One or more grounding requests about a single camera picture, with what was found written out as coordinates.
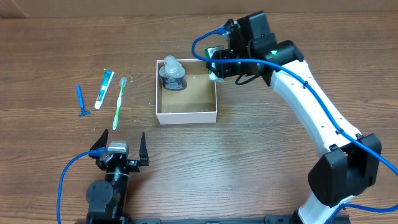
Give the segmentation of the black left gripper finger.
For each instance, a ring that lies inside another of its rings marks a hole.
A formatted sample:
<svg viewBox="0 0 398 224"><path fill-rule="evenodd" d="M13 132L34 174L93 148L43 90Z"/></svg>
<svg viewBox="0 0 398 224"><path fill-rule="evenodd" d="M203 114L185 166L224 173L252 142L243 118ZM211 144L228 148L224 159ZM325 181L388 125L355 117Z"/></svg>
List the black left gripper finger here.
<svg viewBox="0 0 398 224"><path fill-rule="evenodd" d="M145 132L142 133L141 143L139 148L139 157L141 166L149 166L149 155L146 147L146 135Z"/></svg>
<svg viewBox="0 0 398 224"><path fill-rule="evenodd" d="M101 137L93 144L90 148L89 156L91 158L99 158L103 152L103 149L106 148L107 141L108 141L108 129L105 129L102 133Z"/></svg>

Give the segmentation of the green white soap box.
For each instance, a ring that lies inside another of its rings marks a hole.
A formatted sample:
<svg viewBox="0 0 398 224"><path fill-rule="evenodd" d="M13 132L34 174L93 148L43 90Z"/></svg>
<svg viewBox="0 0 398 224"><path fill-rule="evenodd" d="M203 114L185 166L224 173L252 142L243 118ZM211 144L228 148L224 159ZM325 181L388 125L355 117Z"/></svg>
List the green white soap box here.
<svg viewBox="0 0 398 224"><path fill-rule="evenodd" d="M216 51L223 50L223 49L224 49L223 45L208 47L208 48L204 49L205 57L212 58L212 56L215 54ZM218 82L218 83L224 82L223 78L219 78L216 76L218 74L218 72L216 69L216 65L214 63L207 64L206 67L208 68L208 76L209 76L210 81Z"/></svg>

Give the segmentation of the white cardboard box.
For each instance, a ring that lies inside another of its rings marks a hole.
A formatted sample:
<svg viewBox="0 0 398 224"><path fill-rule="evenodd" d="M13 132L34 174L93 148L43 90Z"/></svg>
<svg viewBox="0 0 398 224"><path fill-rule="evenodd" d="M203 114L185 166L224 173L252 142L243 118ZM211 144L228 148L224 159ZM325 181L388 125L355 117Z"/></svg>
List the white cardboard box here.
<svg viewBox="0 0 398 224"><path fill-rule="evenodd" d="M160 68L156 61L155 114L160 124L214 123L217 119L216 83L209 80L206 63L198 59L180 59L186 71L187 87L171 91L163 87Z"/></svg>

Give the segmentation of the clear soap bottle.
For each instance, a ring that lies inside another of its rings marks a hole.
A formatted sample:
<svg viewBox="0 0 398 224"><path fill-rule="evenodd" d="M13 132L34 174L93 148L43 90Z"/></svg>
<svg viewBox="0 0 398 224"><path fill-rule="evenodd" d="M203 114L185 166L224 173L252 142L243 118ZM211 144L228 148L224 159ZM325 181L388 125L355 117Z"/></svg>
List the clear soap bottle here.
<svg viewBox="0 0 398 224"><path fill-rule="evenodd" d="M159 69L162 85L166 90L180 91L187 87L185 69L182 64L171 55L164 58L164 65Z"/></svg>

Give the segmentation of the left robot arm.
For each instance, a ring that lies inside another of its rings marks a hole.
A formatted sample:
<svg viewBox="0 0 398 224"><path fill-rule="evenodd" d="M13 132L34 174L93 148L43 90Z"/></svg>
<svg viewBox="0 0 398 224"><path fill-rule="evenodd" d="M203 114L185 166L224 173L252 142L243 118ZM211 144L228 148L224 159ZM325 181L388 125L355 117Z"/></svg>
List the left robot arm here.
<svg viewBox="0 0 398 224"><path fill-rule="evenodd" d="M146 137L142 133L139 158L129 159L129 145L126 141L107 143L109 131L90 148L90 157L104 170L103 180L93 182L86 191L89 204L87 223L132 223L132 218L124 212L129 174L139 172L140 167L150 163L146 148Z"/></svg>

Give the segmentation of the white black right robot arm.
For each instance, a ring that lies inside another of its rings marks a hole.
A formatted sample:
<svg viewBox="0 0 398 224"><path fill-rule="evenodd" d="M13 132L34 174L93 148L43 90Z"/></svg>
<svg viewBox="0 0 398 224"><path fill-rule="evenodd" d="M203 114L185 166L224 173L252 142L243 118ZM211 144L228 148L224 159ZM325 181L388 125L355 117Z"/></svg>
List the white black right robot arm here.
<svg viewBox="0 0 398 224"><path fill-rule="evenodd" d="M298 117L318 154L308 173L311 195L293 214L268 215L267 223L348 223L339 211L374 185L382 146L334 107L314 79L304 56L290 40L278 42L262 11L228 20L217 30L227 46L205 49L210 80L236 77L243 85L262 78Z"/></svg>

